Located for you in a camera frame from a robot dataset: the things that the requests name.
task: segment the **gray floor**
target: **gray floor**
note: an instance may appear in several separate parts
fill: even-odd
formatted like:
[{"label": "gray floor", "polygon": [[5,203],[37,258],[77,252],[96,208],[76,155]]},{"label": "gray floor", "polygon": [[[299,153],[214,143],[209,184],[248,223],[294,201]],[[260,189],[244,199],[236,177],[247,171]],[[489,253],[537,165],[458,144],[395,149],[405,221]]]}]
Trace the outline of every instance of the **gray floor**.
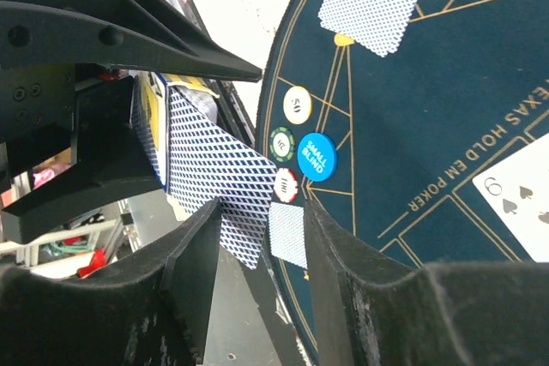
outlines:
[{"label": "gray floor", "polygon": [[[129,199],[143,244],[175,229],[172,208],[161,190]],[[236,259],[220,251],[208,329],[206,366],[281,366]]]}]

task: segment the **poker mat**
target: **poker mat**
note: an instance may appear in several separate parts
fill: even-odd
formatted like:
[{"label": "poker mat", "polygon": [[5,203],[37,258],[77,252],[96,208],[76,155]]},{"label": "poker mat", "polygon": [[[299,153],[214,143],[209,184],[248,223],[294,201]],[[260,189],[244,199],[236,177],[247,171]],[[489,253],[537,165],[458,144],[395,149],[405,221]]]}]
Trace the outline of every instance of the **poker mat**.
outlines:
[{"label": "poker mat", "polygon": [[[530,260],[473,180],[549,133],[548,1],[418,0],[398,50],[380,57],[322,28],[323,0],[291,0],[256,122],[256,150],[298,180],[290,204],[320,201],[343,228],[410,267]],[[313,103],[299,125],[283,111],[294,86]],[[279,127],[291,131],[296,150],[310,132],[328,136],[337,147],[333,176],[308,180],[297,153],[280,162],[269,150]],[[528,173],[528,162],[522,165]],[[308,274],[273,261],[316,357]]]}]

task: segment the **number 6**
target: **number 6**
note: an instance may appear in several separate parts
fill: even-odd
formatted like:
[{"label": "number 6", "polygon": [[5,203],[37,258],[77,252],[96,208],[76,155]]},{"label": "number 6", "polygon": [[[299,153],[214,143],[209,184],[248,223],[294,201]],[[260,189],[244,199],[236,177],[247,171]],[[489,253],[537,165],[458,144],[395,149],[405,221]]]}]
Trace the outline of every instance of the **number 6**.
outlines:
[{"label": "number 6", "polygon": [[484,181],[484,187],[486,190],[488,190],[488,193],[492,196],[499,196],[504,191],[502,187],[499,185],[499,183],[496,183],[496,179],[493,177],[488,177]]}]

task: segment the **screw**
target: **screw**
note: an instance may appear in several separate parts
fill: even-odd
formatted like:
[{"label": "screw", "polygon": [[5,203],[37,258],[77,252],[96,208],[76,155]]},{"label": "screw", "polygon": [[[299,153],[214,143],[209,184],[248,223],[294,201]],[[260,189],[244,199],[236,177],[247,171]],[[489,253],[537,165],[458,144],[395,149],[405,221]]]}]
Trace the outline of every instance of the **screw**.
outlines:
[{"label": "screw", "polygon": [[27,91],[23,87],[18,87],[14,91],[14,100],[16,102],[21,102],[27,97]]},{"label": "screw", "polygon": [[33,85],[33,87],[31,87],[31,96],[33,96],[34,98],[38,98],[41,93],[42,93],[42,86],[39,85],[38,83]]},{"label": "screw", "polygon": [[20,111],[17,112],[17,114],[15,114],[15,120],[17,122],[20,122],[22,120],[24,120],[28,115],[28,110],[27,109],[21,109]]}]

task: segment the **green poker chip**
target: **green poker chip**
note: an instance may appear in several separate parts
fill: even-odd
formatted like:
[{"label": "green poker chip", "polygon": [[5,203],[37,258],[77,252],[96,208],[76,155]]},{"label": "green poker chip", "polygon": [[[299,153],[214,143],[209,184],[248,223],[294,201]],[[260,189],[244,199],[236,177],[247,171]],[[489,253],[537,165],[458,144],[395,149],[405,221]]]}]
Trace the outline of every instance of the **green poker chip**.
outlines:
[{"label": "green poker chip", "polygon": [[269,149],[279,162],[287,162],[295,152],[295,139],[288,128],[280,126],[271,132]]}]

